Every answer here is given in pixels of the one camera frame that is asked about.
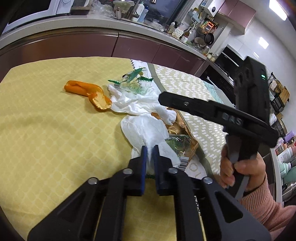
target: screw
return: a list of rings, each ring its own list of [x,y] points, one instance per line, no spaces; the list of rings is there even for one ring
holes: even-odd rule
[[[206,183],[206,184],[211,184],[211,183],[213,183],[213,180],[212,180],[210,177],[205,177],[205,178],[203,179],[203,181],[204,181],[204,183]]]
[[[178,169],[175,168],[175,167],[171,167],[171,168],[168,169],[168,172],[169,172],[170,174],[176,174],[176,173],[178,172]]]
[[[123,169],[122,172],[123,172],[125,175],[129,175],[129,174],[132,174],[132,173],[133,173],[133,170],[130,169],[130,168],[125,168],[125,169]]]
[[[87,181],[90,185],[94,185],[98,183],[98,179],[95,177],[91,177],[90,179],[88,179]]]

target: fingernail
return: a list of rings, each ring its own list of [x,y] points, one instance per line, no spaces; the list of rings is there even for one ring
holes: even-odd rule
[[[233,187],[233,185],[234,185],[234,183],[235,183],[235,177],[234,177],[234,175],[232,175],[232,176],[230,177],[230,179],[231,179],[230,186]]]

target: frying pan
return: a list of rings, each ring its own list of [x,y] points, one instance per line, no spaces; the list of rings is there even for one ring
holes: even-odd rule
[[[204,37],[204,40],[205,40],[206,45],[212,45],[215,38],[212,33],[207,33]]]

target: paper towel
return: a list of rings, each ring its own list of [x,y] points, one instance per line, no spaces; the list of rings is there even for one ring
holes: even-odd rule
[[[108,90],[111,93],[111,110],[115,112],[133,115],[155,112],[167,125],[172,125],[176,120],[177,113],[173,110],[167,110],[159,104],[159,94],[153,88],[150,88],[145,95],[116,89],[112,85],[108,85]]]
[[[173,149],[166,143],[169,138],[168,131],[162,120],[158,120],[151,114],[140,116],[125,116],[121,121],[121,129],[130,144],[133,146],[131,158],[140,156],[142,146],[148,149],[147,173],[154,174],[154,165],[151,161],[151,151],[158,145],[159,154],[168,157],[173,167],[180,165],[180,159]]]

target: yellow tablecloth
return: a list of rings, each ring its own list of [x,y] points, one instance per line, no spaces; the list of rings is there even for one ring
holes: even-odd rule
[[[125,114],[97,112],[88,98],[65,93],[68,80],[101,86],[131,71],[129,59],[61,58],[24,64],[0,83],[0,206],[26,239],[29,231],[89,177],[127,166]],[[129,197],[124,240],[175,240],[172,197]]]

